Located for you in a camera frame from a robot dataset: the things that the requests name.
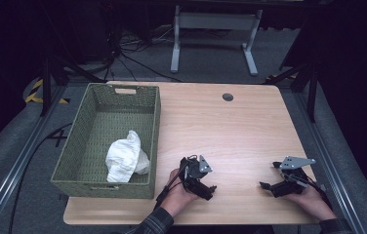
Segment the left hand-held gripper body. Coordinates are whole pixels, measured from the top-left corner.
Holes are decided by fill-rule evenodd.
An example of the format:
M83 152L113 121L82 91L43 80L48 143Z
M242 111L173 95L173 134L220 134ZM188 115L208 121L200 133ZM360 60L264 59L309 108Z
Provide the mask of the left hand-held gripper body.
M201 190L201 186L205 184L200 179L212 171L213 169L202 155L191 155L181 159L179 178L186 190Z

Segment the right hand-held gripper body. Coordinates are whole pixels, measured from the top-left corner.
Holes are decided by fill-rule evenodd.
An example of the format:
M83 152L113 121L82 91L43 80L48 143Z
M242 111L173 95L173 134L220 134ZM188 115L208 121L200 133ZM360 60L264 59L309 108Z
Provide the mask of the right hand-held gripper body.
M280 175L283 181L273 184L270 192L275 198L292 193L301 194L309 186L309 179L303 167L313 165L316 161L314 159L286 156L281 163L278 170L281 172Z

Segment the black metal stand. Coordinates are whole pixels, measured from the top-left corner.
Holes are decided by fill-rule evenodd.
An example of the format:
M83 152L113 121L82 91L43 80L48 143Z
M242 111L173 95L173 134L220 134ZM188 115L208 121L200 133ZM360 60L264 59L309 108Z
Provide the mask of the black metal stand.
M70 68L75 73L85 77L92 83L103 83L102 79L81 68L74 62L58 56L47 56L43 62L41 75L43 80L43 104L41 116L45 116L52 106L52 80L55 80L58 86L66 86L68 84L68 76L64 70L65 67Z
M297 67L288 69L278 75L269 75L265 81L265 85L275 85L287 78L296 76L292 84L290 85L290 90L293 93L301 93L305 87L308 87L307 92L307 102L306 102L306 114L309 120L315 122L315 98L317 92L317 78L318 72L315 64L305 63Z

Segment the green woven basket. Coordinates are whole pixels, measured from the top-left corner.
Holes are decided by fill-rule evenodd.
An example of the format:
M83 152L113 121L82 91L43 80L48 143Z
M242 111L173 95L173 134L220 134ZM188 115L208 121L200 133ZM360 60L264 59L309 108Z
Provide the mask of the green woven basket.
M161 100L156 86L91 83L51 177L70 197L151 199L154 197ZM110 145L129 131L138 134L149 171L128 182L106 180Z

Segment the person's right hand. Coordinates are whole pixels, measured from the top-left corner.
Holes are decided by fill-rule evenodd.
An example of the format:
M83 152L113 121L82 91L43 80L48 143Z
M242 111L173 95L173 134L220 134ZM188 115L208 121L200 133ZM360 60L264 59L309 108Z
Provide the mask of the person's right hand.
M296 203L305 212L319 221L334 219L337 217L313 187L304 189L301 194L288 194L284 196L284 199Z

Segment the grey metal desk frame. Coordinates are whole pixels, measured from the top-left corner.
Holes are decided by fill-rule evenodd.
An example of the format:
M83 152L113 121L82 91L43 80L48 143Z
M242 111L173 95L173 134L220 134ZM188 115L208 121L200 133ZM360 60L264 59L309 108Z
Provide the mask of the grey metal desk frame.
M241 45L249 72L252 76L258 75L252 46L262 19L263 11L257 10L253 15L218 14L218 13L188 13L181 7L175 7L174 17L174 47L172 52L170 71L177 73L180 62L180 30L181 29L217 29L217 30L244 30L249 31L249 39Z

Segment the person's left hand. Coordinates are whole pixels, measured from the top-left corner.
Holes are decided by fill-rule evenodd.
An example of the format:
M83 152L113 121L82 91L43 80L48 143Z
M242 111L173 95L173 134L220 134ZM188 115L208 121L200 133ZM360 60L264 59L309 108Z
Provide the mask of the person's left hand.
M171 217L176 217L186 206L198 199L197 195L187 192L179 183L178 172L178 169L170 172L168 182L171 184L171 188L160 205Z

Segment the white cloth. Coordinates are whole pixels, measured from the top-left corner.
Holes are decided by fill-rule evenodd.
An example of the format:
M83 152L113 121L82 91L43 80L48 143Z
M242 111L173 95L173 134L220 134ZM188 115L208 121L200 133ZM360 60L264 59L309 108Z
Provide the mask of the white cloth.
M129 182L133 174L149 173L150 161L142 150L139 135L130 130L126 138L114 141L106 154L106 180L108 182Z

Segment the aluminium floor rail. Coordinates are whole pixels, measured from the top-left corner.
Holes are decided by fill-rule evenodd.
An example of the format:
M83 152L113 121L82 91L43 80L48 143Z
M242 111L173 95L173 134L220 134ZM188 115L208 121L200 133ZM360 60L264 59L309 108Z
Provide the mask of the aluminium floor rail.
M22 172L28 165L30 157L33 155L35 147L39 145L39 139L43 133L48 120L51 118L52 112L57 107L62 95L65 92L65 87L56 87L52 93L50 104L47 107L47 111L43 116L40 116L35 125L25 141L23 148L18 155L13 166L10 168L9 172L5 176L3 182L0 186L0 214L2 213L5 205L7 204L9 198L13 194L13 191L20 181Z
M365 228L359 218L353 203L350 201L347 189L342 182L338 170L336 169L334 162L330 157L330 153L322 139L320 132L315 123L313 123L306 112L306 100L299 94L293 94L294 100L300 109L300 112L306 120L306 125L309 128L310 134L315 141L316 147L320 153L319 161L323 165L324 172L330 182L332 191L335 195L336 200L341 208L344 217L353 228L355 234L367 234Z

